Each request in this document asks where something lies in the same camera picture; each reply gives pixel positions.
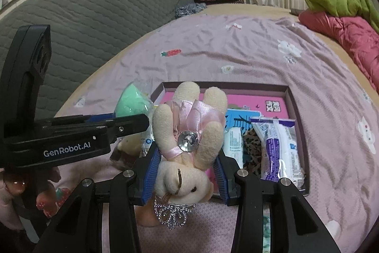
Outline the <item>person's hand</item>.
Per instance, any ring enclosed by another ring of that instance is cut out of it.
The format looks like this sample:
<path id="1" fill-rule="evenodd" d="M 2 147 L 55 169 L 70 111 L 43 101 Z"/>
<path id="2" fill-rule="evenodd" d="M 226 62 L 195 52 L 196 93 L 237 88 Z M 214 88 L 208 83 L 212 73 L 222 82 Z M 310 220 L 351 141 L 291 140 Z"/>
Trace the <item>person's hand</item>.
<path id="1" fill-rule="evenodd" d="M 47 218 L 54 216 L 58 206 L 53 183 L 60 180 L 61 175 L 57 167 L 21 174 L 10 173 L 1 168 L 1 223 L 11 230 L 23 230 L 24 227 L 14 208 L 14 199 L 34 184 L 37 186 L 37 197 L 33 205 Z"/>

